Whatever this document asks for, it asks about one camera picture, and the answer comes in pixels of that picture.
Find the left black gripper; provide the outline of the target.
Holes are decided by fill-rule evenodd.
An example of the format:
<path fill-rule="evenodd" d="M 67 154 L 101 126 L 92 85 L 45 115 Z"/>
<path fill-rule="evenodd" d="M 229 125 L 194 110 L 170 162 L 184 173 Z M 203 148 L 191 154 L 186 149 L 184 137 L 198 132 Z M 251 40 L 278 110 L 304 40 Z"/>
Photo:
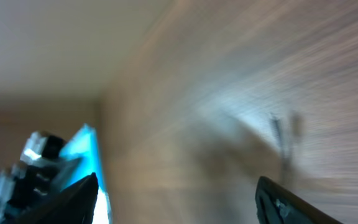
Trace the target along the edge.
<path fill-rule="evenodd" d="M 63 190 L 83 160 L 61 155 L 66 141 L 45 131 L 27 139 L 19 161 L 0 170 L 0 223 L 18 217 Z"/>

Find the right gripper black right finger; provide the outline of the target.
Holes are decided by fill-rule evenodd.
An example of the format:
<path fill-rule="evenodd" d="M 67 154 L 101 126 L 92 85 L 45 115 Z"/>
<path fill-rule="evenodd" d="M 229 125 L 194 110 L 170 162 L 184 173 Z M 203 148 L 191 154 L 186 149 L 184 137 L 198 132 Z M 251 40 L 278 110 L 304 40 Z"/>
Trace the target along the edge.
<path fill-rule="evenodd" d="M 258 180 L 255 202 L 260 224 L 341 224 L 265 176 Z"/>

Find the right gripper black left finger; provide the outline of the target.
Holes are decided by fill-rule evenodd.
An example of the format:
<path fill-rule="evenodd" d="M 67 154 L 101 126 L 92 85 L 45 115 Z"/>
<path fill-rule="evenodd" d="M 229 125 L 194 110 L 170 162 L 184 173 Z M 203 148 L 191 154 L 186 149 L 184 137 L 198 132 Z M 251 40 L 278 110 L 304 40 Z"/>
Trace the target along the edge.
<path fill-rule="evenodd" d="M 95 173 L 75 182 L 39 207 L 17 217 L 15 224 L 92 224 L 98 196 Z"/>

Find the blue screen Galaxy smartphone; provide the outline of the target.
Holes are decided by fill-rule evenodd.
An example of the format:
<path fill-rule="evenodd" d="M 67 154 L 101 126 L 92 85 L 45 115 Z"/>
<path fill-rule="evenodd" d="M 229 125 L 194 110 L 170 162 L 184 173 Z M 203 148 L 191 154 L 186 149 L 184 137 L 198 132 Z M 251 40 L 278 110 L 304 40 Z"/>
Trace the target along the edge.
<path fill-rule="evenodd" d="M 112 223 L 111 206 L 104 181 L 96 130 L 85 124 L 60 151 L 60 156 L 69 160 L 82 158 L 79 167 L 69 176 L 62 190 L 94 172 L 98 178 L 99 189 L 91 223 Z"/>

